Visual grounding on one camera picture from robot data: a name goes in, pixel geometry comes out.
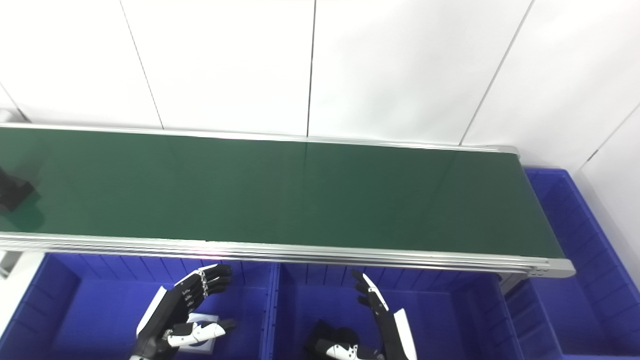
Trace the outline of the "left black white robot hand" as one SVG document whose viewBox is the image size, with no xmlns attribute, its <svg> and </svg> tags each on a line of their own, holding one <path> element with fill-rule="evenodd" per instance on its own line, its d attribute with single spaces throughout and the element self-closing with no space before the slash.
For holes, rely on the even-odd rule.
<svg viewBox="0 0 640 360">
<path fill-rule="evenodd" d="M 233 269 L 213 264 L 195 269 L 171 289 L 160 287 L 135 331 L 131 360 L 172 360 L 181 347 L 205 343 L 237 328 L 235 319 L 190 321 L 208 296 L 226 291 Z"/>
</svg>

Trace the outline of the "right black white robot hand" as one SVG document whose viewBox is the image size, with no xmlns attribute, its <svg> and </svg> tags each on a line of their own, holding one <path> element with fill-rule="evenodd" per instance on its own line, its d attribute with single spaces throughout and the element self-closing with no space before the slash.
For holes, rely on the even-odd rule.
<svg viewBox="0 0 640 360">
<path fill-rule="evenodd" d="M 334 327 L 319 320 L 307 339 L 306 350 L 317 360 L 416 360 L 418 353 L 405 309 L 392 312 L 370 278 L 352 270 L 358 302 L 370 309 L 381 338 L 381 348 L 367 347 L 349 327 Z"/>
</svg>

